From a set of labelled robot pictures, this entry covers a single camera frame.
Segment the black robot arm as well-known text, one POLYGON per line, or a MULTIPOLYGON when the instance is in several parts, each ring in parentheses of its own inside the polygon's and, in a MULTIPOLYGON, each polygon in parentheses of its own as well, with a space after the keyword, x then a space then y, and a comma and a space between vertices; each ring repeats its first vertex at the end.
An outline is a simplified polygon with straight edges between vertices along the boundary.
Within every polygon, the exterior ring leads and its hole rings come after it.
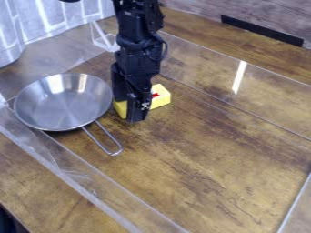
POLYGON ((150 79, 158 74, 168 44, 157 31, 164 15, 157 0, 111 0, 118 25, 114 63, 110 66, 114 101, 126 102, 126 121, 146 118, 152 105, 150 79))

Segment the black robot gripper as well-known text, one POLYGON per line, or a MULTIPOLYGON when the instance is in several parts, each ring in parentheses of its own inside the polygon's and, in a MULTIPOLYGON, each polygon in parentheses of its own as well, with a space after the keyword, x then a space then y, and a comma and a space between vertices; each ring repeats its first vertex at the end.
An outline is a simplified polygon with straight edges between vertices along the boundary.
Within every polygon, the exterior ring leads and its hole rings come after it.
POLYGON ((152 93, 142 91, 150 90, 150 79, 160 70, 162 43, 152 37, 133 42, 121 35, 115 42, 119 49, 110 67, 114 101, 128 100, 126 121, 134 123, 146 118, 150 109, 152 93), (126 83, 141 93, 128 94, 126 83))

